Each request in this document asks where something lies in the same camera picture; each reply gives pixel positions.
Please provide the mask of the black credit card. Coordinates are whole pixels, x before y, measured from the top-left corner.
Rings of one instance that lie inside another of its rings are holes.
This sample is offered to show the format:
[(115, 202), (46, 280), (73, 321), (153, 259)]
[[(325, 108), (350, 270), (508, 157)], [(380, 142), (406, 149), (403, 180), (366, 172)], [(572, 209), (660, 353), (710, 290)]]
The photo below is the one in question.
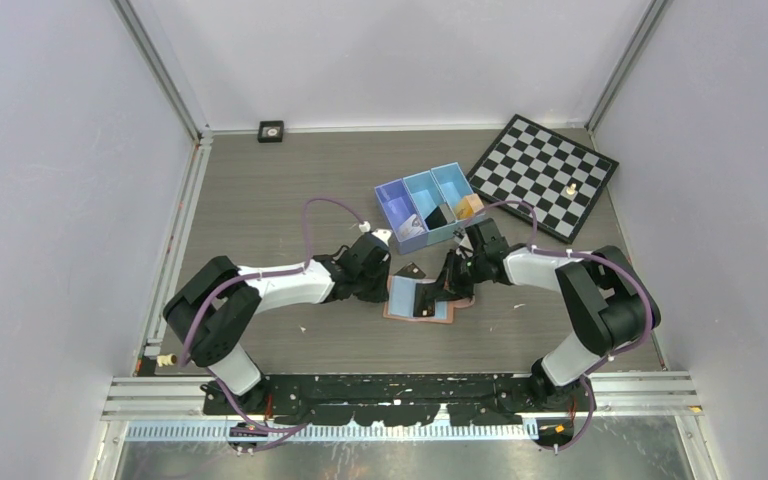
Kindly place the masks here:
[(414, 262), (410, 262), (401, 269), (399, 269), (395, 276), (411, 278), (411, 279), (424, 279), (426, 273)]

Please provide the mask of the brown leather card holder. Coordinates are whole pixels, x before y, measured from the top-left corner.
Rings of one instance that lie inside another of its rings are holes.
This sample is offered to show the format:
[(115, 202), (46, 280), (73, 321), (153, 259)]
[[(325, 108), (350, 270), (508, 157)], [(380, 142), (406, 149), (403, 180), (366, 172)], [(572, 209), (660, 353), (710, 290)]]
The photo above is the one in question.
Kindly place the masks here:
[(414, 323), (451, 324), (457, 309), (470, 308), (474, 299), (435, 304), (434, 313), (426, 317), (413, 315), (416, 287), (420, 284), (430, 284), (430, 279), (415, 279), (403, 276), (390, 276), (388, 279), (389, 299), (383, 307), (382, 316), (386, 319), (404, 320)]

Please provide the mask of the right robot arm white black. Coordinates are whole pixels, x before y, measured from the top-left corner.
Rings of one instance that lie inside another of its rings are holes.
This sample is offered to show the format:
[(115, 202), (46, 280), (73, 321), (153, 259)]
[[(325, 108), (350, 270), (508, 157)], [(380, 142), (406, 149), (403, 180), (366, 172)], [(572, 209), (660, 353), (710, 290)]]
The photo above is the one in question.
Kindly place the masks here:
[(465, 246), (447, 253), (437, 279), (416, 287), (413, 313), (426, 317), (439, 302), (471, 299), (483, 282), (559, 293), (572, 332), (532, 365), (528, 378), (532, 400), (544, 410), (558, 409), (570, 398), (571, 384), (660, 323), (656, 302), (613, 245), (590, 252), (511, 245), (490, 218), (467, 226), (460, 237)]

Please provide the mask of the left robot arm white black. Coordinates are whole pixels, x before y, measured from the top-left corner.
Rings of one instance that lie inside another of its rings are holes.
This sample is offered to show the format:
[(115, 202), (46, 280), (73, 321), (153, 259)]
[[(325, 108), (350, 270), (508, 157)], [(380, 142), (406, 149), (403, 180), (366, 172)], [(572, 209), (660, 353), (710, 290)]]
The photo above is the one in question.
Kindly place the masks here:
[(387, 301), (391, 236), (390, 230), (375, 229), (334, 254), (265, 269), (217, 256), (167, 301), (163, 318), (184, 345), (182, 356), (223, 382), (228, 400), (240, 412), (256, 413), (265, 405), (267, 389), (261, 370), (241, 345), (252, 318), (286, 306), (350, 297)]

